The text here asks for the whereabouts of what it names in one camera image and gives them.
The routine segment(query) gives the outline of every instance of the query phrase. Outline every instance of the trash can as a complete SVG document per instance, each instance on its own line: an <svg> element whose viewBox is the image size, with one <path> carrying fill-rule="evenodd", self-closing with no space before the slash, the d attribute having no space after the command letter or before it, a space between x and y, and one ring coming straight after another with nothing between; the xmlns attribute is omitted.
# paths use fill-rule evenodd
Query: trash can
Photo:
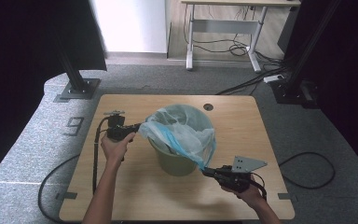
<svg viewBox="0 0 358 224"><path fill-rule="evenodd" d="M161 168L169 175L189 175L203 169L216 148L209 118L191 105L168 105L149 116L139 129L156 150Z"/></svg>

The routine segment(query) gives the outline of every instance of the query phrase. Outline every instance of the gray floor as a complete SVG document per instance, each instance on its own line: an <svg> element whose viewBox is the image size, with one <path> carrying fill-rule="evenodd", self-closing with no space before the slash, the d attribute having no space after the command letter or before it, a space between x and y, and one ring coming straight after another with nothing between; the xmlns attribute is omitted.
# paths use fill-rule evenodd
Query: gray floor
<svg viewBox="0 0 358 224"><path fill-rule="evenodd" d="M51 170L80 152L101 95L216 94L255 76L247 63L196 63L194 71L187 72L183 61L113 58L108 62L112 63L108 72L82 72L83 77L102 80L91 100L54 103L68 78L60 75L46 83L40 106L0 164L0 223L52 223L38 208L39 188ZM248 94L252 89L236 94ZM358 223L358 158L336 128L318 109L276 104L265 83L257 86L253 96L278 162L304 151L319 152L337 172L322 189L301 189L286 182L296 217L284 223ZM82 128L76 136L65 135L74 132L66 126L73 117L84 118ZM76 160L66 163L43 188L41 204L53 218L58 218L75 165ZM315 186L332 171L322 159L304 156L285 164L282 173Z"/></svg>

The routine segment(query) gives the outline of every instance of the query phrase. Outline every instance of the blue plastic bag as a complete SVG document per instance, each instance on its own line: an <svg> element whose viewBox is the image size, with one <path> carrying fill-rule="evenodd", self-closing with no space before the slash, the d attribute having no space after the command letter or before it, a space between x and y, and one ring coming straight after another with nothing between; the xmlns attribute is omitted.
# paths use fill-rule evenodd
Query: blue plastic bag
<svg viewBox="0 0 358 224"><path fill-rule="evenodd" d="M191 105L169 105L149 116L139 129L159 149L208 166L216 149L214 128L208 117Z"/></svg>

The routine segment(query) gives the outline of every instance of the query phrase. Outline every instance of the human arm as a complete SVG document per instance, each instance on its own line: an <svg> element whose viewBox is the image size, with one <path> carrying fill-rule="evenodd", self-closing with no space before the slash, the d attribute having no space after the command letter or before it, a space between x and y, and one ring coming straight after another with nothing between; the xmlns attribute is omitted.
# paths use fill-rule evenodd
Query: human arm
<svg viewBox="0 0 358 224"><path fill-rule="evenodd" d="M250 185L249 188L242 193L238 193L232 189L228 189L225 187L222 187L222 189L234 193L244 202L246 202L251 208L253 208L262 224L281 223L275 212L267 203L267 201L260 195L260 192L258 191L257 187Z"/></svg>
<svg viewBox="0 0 358 224"><path fill-rule="evenodd" d="M101 147L106 157L106 165L83 223L111 222L117 171L127 151L127 144L134 136L135 133L130 133L118 143L111 141L106 135L102 138Z"/></svg>

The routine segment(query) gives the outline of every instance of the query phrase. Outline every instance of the cable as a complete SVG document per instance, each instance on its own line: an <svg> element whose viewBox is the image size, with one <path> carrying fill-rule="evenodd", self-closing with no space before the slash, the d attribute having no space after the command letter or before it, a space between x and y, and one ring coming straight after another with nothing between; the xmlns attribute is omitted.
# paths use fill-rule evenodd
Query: cable
<svg viewBox="0 0 358 224"><path fill-rule="evenodd" d="M294 184L294 185L296 185L296 186L298 186L298 187L300 187L302 189L321 189L322 187L330 184L333 181L334 177L336 176L336 169L334 168L333 163L329 159L327 159L325 156L323 156L322 154L319 154L317 152L302 152L302 153L298 153L298 154L290 157L289 159L279 163L278 165L281 167L282 165L284 165L285 163L291 161L292 159L294 159L296 157L299 157L299 156L302 156L302 155L305 155L305 154L313 154L313 155L317 155L317 156L322 157L323 159L325 159L327 161L327 163L331 166L332 170L333 170L333 174L330 176L330 178L327 181L325 181L324 183L322 183L321 185L314 186L314 187L308 187L308 186L303 186L303 185L298 184L297 182L293 181L292 179L288 178L285 175L282 175L282 177L284 179L286 179L288 182L290 182L290 183L292 183L292 184Z"/></svg>
<svg viewBox="0 0 358 224"><path fill-rule="evenodd" d="M254 87L253 90L249 93L249 95L253 95L253 93L254 93L255 89L257 89L257 85L258 85L259 83L260 83L260 82L257 82L257 83L255 84L255 87Z"/></svg>
<svg viewBox="0 0 358 224"><path fill-rule="evenodd" d="M212 19L214 19L213 15L211 14L211 6L210 5L208 5L208 13L212 17Z"/></svg>
<svg viewBox="0 0 358 224"><path fill-rule="evenodd" d="M63 163L61 163L60 165L58 165L56 168L54 168L50 173L48 173L48 175L45 177L45 179L43 179L42 183L40 184L40 188L39 188L39 192L37 193L37 206L39 207L40 212L42 213L42 215L44 217L46 217L48 220L56 222L56 223L69 223L69 222L64 222L62 220L58 220L55 217L51 217L43 208L42 206L42 192L43 192L43 188L46 185L46 182L48 181L48 179L58 170L60 169L62 166L64 166L67 162L76 159L77 157L79 157L80 154L75 155L74 157L69 158L68 160L64 161Z"/></svg>
<svg viewBox="0 0 358 224"><path fill-rule="evenodd" d="M188 44L187 38L186 38L186 16L187 16L187 7L186 6L186 10L185 10L185 18L184 18L184 24L183 24L183 34L184 34L184 38L185 38L185 42ZM198 41L198 40L192 40L195 43L200 43L200 44L211 44L211 43L217 43L217 42L233 42L234 45L230 46L228 49L225 50L210 50L210 49L206 49L204 47L198 46L198 45L193 45L193 48L199 48L199 49L203 49L205 51L211 52L211 53L225 53L225 52L230 52L231 54L235 55L235 56L243 56L247 54L247 50L243 50L246 49L247 45L241 43L240 41L235 40L235 38L237 37L237 35L235 35L234 39L221 39L221 40L211 40L211 41ZM236 54L233 52L233 50L235 49L242 49L244 51L243 54Z"/></svg>
<svg viewBox="0 0 358 224"><path fill-rule="evenodd" d="M286 62L287 62L286 60L270 58L270 57L267 57L266 55L260 53L259 51L255 51L255 54L259 60L262 60L265 63L276 64L279 66L286 66Z"/></svg>
<svg viewBox="0 0 358 224"><path fill-rule="evenodd" d="M251 173L251 174L252 174L252 175L257 175L258 178L261 179L261 181L263 182L263 188L266 186L266 183L264 182L264 179L261 177L261 175L258 175L258 174L256 174L256 173Z"/></svg>
<svg viewBox="0 0 358 224"><path fill-rule="evenodd" d="M249 183L255 187L257 187L258 189L261 190L261 196L264 198L264 200L267 200L267 191L264 188L264 186L261 186L259 183L255 182L253 179L249 179L248 180Z"/></svg>
<svg viewBox="0 0 358 224"><path fill-rule="evenodd" d="M235 14L235 17L234 17L234 21L237 21L238 18L240 17L240 14L242 13L242 11L245 10L245 7L240 7L240 10L238 10L237 14Z"/></svg>
<svg viewBox="0 0 358 224"><path fill-rule="evenodd" d="M237 85L235 87L229 88L229 89L224 90L224 91L220 91L216 95L232 94L232 93L238 92L239 89L242 89L244 87L252 86L254 84L259 83L260 81L263 80L264 77L280 74L281 72L284 72L284 71L286 71L285 67L279 67L279 68L276 68L276 69L266 71L266 72L258 75L257 77L254 77L254 78L252 78L250 80L247 80L247 81L241 83L240 85Z"/></svg>
<svg viewBox="0 0 358 224"><path fill-rule="evenodd" d="M98 125L97 132L94 139L94 163L92 165L92 194L94 194L97 189L97 173L98 173L98 145L100 144L100 134L104 131L101 131L101 126L108 119L108 117L103 118Z"/></svg>

